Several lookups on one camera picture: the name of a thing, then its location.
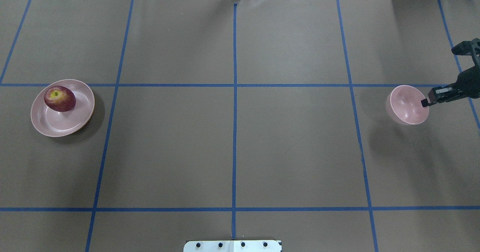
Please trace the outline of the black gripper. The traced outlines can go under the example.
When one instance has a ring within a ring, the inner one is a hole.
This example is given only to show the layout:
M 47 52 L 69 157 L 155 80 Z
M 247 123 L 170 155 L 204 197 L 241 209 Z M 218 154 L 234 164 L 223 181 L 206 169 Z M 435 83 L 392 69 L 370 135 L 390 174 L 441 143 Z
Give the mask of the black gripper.
M 480 72 L 479 68 L 473 66 L 458 74 L 453 87 L 434 87 L 427 97 L 421 100 L 422 107 L 430 107 L 438 103 L 447 103 L 456 96 L 456 91 L 463 98 L 478 99 L 480 96 Z

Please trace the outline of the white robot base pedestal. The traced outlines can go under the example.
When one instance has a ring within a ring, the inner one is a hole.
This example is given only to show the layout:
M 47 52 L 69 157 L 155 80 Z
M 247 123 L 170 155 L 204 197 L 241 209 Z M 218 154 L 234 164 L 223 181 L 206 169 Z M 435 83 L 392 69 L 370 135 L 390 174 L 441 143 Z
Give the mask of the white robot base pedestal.
M 188 241 L 184 252 L 282 252 L 277 240 L 208 240 Z

